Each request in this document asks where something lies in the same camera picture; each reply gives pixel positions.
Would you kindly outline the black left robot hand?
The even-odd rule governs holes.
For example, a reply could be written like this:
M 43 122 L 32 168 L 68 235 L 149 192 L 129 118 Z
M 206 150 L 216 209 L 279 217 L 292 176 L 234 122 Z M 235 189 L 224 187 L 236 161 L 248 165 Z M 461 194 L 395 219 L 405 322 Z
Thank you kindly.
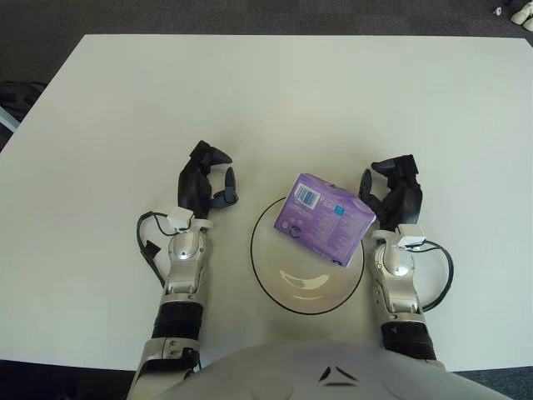
M 180 172 L 177 203 L 193 212 L 198 219 L 207 219 L 212 209 L 223 209 L 238 202 L 237 183 L 232 167 L 226 170 L 225 187 L 212 193 L 208 175 L 213 166 L 232 164 L 232 158 L 205 141 L 199 141 L 190 153 L 189 161 Z

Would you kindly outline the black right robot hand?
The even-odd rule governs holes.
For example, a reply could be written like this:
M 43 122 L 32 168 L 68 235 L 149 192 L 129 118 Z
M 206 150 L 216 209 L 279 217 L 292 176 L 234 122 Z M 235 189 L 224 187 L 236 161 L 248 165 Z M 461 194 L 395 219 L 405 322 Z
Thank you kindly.
M 401 224 L 417 224 L 423 193 L 416 180 L 418 168 L 412 154 L 373 162 L 371 168 L 386 178 L 389 192 L 380 200 L 371 193 L 371 170 L 361 176 L 360 199 L 375 213 L 380 229 L 393 232 Z

